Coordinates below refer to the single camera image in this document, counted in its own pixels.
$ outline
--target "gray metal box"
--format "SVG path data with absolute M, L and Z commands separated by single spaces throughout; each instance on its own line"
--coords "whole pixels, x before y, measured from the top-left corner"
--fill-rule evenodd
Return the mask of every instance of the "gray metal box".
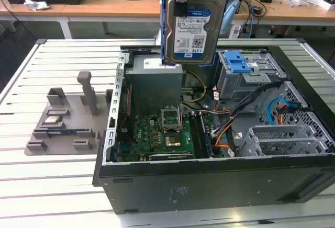
M 166 106 L 179 105 L 182 66 L 162 66 L 160 63 L 159 55 L 136 55 L 133 68 L 126 69 L 136 114 L 156 114 Z

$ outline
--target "green circuit board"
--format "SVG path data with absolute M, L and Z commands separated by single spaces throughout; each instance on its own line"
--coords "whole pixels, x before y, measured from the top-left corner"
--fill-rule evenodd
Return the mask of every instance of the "green circuit board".
M 213 118 L 210 114 L 204 117 L 208 131 L 213 124 Z M 174 114 L 165 115 L 164 124 L 175 124 L 175 118 Z M 164 133 L 160 113 L 135 116 L 133 140 L 129 143 L 120 143 L 122 160 L 124 162 L 139 161 L 141 156 L 145 157 L 150 154 L 194 154 L 188 115 L 182 116 L 181 123 L 180 131 L 169 130 Z

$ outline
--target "motherboard chip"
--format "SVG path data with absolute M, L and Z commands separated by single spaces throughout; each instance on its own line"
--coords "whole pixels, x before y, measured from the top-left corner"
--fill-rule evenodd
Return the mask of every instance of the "motherboard chip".
M 178 132 L 168 132 L 165 134 L 166 147 L 180 147 L 182 146 L 181 134 Z

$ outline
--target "gray floor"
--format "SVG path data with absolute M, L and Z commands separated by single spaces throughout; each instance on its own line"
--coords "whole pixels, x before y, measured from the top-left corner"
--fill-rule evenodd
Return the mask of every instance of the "gray floor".
M 20 63 L 35 43 L 35 39 L 18 22 L 16 33 L 8 31 L 0 36 L 0 91 L 4 88 Z M 57 22 L 27 22 L 26 27 L 39 39 L 64 39 L 60 25 Z M 72 36 L 75 39 L 102 39 L 102 38 L 153 38 L 158 32 L 157 23 L 129 23 L 113 22 L 108 24 L 109 35 L 104 34 L 101 22 L 72 22 L 70 23 Z M 260 26 L 257 38 L 272 38 L 268 34 L 269 26 Z M 0 31 L 5 29 L 0 24 Z M 293 38 L 304 38 L 325 60 L 329 60 L 335 50 L 335 27 L 328 27 L 321 32 L 320 27 L 301 27 L 300 32 L 294 28 L 290 30 Z M 331 65 L 335 66 L 335 56 Z

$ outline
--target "label sticker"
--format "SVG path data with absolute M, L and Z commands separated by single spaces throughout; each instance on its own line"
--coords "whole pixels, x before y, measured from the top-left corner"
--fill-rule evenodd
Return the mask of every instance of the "label sticker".
M 50 134 L 50 135 L 60 135 L 60 134 L 62 134 L 62 132 L 60 132 L 60 131 L 48 131 L 47 133 Z
M 242 139 L 243 138 L 242 132 L 236 133 L 236 136 L 234 138 L 235 139 Z
M 151 58 L 145 59 L 143 63 L 144 69 L 175 69 L 176 66 L 162 65 L 162 59 L 160 58 Z
M 187 17 L 176 17 L 174 53 L 179 58 L 198 58 L 204 53 L 210 19 L 209 9 L 189 9 Z
M 228 154 L 230 157 L 235 157 L 235 153 L 231 149 L 228 149 Z
M 187 195 L 188 187 L 174 187 L 170 189 L 169 203 L 178 203 Z
M 258 67 L 256 63 L 247 63 L 248 67 Z
M 214 92 L 214 100 L 219 100 L 219 93 L 218 92 Z

